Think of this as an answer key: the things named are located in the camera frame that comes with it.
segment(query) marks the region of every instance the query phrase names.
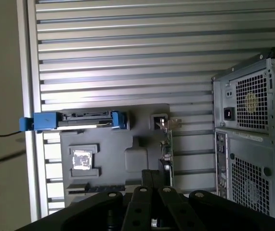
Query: black cable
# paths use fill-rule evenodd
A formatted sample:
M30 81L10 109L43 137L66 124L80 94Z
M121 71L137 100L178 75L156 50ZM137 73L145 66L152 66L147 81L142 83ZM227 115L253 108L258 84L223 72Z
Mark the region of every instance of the black cable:
M10 134L6 134L6 135L0 135L0 137L8 137L8 136L13 136L13 135L16 135L18 133L21 133L21 131L16 131L16 132L13 132L13 133L10 133Z
M11 159L14 159L14 158L17 158L17 157L22 156L24 154L26 154L26 150L17 151L15 153L9 154L7 156L1 157L0 158L0 163L11 160Z

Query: screw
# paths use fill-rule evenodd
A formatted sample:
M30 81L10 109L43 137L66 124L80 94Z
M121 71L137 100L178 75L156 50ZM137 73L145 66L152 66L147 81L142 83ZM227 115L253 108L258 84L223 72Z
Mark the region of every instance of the screw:
M204 194L202 194L201 192L197 192L197 193L195 193L195 196L197 196L197 197L204 197Z
M169 193L171 191L171 189L170 188L164 188L163 191L166 192L166 193Z

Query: beige wall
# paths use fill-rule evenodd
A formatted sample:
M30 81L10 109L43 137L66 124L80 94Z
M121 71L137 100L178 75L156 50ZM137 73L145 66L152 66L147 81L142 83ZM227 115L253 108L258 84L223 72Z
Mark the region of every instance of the beige wall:
M0 134L18 130L23 115L15 0L0 0ZM0 138L0 157L24 148L24 135ZM30 222L26 157L0 164L0 231Z

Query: corrugated metal panel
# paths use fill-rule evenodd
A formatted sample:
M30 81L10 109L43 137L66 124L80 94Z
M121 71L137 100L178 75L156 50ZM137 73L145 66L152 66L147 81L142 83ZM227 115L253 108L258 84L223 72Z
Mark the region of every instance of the corrugated metal panel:
M36 112L167 103L183 123L174 132L176 187L214 189L210 77L275 46L275 1L28 5ZM45 151L57 144L47 140Z
M65 207L59 132L44 132L44 159L47 189L47 214Z

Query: power supply unit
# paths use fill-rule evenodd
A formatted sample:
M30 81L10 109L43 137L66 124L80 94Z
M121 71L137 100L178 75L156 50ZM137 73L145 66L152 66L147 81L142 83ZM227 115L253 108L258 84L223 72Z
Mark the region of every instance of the power supply unit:
M275 218L275 48L213 77L217 194Z

